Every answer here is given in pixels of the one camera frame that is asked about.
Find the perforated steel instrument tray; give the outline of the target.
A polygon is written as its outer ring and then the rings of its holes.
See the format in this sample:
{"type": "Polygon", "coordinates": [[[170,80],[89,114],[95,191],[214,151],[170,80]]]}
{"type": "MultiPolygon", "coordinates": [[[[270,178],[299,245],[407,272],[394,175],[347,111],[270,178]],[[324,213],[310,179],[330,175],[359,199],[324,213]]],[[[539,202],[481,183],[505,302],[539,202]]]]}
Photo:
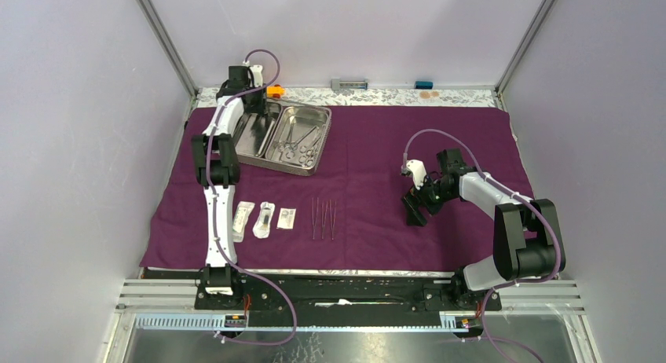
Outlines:
{"type": "Polygon", "coordinates": [[[319,166],[332,110],[295,101],[267,101],[260,114],[245,114],[234,132],[239,161],[298,176],[319,166]]]}

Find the long white sterile packet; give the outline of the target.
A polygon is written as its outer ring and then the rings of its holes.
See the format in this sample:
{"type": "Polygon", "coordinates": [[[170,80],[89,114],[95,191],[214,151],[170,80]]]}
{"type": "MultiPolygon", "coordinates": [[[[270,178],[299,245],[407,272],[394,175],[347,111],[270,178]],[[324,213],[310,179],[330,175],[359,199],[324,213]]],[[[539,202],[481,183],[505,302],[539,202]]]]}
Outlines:
{"type": "Polygon", "coordinates": [[[244,239],[245,229],[254,210],[255,203],[240,201],[236,208],[232,223],[232,240],[234,243],[241,243],[244,239]]]}

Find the steel tweezers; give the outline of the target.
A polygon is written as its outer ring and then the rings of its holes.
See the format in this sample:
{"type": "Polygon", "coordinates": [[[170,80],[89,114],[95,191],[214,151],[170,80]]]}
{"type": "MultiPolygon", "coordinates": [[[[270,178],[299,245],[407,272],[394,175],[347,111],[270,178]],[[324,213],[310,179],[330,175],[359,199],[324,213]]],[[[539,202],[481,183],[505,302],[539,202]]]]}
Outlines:
{"type": "Polygon", "coordinates": [[[331,209],[330,209],[331,240],[335,239],[336,215],[337,215],[337,201],[331,201],[331,209]]]}
{"type": "Polygon", "coordinates": [[[317,236],[317,220],[319,214],[319,204],[317,198],[311,199],[311,225],[312,225],[312,239],[315,240],[317,236]]]}

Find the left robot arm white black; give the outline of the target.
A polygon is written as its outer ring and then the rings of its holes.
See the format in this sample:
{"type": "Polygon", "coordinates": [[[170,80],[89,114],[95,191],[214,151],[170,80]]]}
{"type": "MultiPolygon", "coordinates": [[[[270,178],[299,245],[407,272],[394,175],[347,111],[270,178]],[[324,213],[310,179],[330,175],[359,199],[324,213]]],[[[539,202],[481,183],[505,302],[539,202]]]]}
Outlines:
{"type": "Polygon", "coordinates": [[[263,86],[262,66],[246,60],[229,67],[229,78],[216,96],[217,107],[207,127],[192,137],[197,182],[203,187],[207,208],[207,253],[201,279],[201,297],[213,296],[226,309],[243,301],[237,283],[237,257],[232,238],[233,197],[240,181],[240,161],[233,137],[251,103],[250,93],[263,86]]]}

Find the purple cloth wrap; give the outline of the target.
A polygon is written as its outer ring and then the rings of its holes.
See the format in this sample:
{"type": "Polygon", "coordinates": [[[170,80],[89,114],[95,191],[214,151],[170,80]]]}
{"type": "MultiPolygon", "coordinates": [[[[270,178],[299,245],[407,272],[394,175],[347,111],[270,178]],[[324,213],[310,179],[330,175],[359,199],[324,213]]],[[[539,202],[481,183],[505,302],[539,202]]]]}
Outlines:
{"type": "Polygon", "coordinates": [[[403,156],[438,169],[436,155],[461,144],[464,156],[510,189],[532,195],[510,128],[498,108],[335,106],[315,174],[301,177],[242,166],[234,200],[296,209],[293,229],[258,239],[247,230],[236,245],[245,269],[453,271],[492,254],[493,223],[472,203],[447,202],[424,227],[406,224],[402,196],[411,180],[403,156]],[[317,198],[312,239],[311,199],[317,198]],[[325,238],[321,206],[328,201],[325,238]],[[331,201],[337,201],[331,240],[331,201]]]}

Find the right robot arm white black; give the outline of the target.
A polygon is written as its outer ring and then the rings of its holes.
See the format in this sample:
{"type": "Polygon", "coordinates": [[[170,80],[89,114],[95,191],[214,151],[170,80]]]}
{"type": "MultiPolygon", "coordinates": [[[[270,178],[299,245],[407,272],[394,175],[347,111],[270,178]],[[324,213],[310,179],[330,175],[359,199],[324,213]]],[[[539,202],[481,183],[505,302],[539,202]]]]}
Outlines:
{"type": "Polygon", "coordinates": [[[565,265],[558,238],[557,211],[547,199],[523,197],[490,173],[470,166],[459,149],[437,154],[438,177],[422,161],[403,159],[401,173],[412,186],[401,201],[410,226],[425,226],[427,217],[438,213],[448,201],[466,201],[493,222],[492,254],[464,266],[450,297],[455,306],[468,310],[481,300],[481,291],[522,279],[544,278],[565,265]]]}

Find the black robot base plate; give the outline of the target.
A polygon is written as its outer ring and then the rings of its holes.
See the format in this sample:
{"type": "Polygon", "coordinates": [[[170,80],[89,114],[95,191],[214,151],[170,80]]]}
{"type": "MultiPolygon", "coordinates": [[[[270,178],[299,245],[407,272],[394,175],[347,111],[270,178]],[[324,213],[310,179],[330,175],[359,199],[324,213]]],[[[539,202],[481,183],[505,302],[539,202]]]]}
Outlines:
{"type": "Polygon", "coordinates": [[[500,311],[500,297],[452,278],[256,274],[238,271],[237,297],[201,297],[196,310],[238,311],[254,328],[456,328],[460,317],[500,311]]]}

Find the small white sterile packet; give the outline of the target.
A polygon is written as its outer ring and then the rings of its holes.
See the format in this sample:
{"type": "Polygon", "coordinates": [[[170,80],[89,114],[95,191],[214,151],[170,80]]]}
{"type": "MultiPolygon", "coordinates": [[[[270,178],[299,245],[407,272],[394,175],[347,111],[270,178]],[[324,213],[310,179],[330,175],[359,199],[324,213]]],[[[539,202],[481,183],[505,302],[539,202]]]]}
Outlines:
{"type": "Polygon", "coordinates": [[[295,225],[296,209],[281,208],[278,215],[276,227],[278,229],[293,229],[295,225]]]}

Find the steel scalpel handle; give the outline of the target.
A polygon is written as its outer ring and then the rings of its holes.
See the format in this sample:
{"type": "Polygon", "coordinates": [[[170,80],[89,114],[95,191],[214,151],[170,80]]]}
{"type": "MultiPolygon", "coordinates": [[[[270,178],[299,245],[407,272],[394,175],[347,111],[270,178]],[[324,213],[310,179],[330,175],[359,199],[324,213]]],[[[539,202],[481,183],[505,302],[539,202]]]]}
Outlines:
{"type": "Polygon", "coordinates": [[[327,220],[328,220],[328,209],[329,209],[329,202],[325,201],[322,203],[321,210],[321,223],[320,223],[320,238],[323,240],[325,238],[325,233],[326,233],[326,225],[327,225],[327,220]]]}

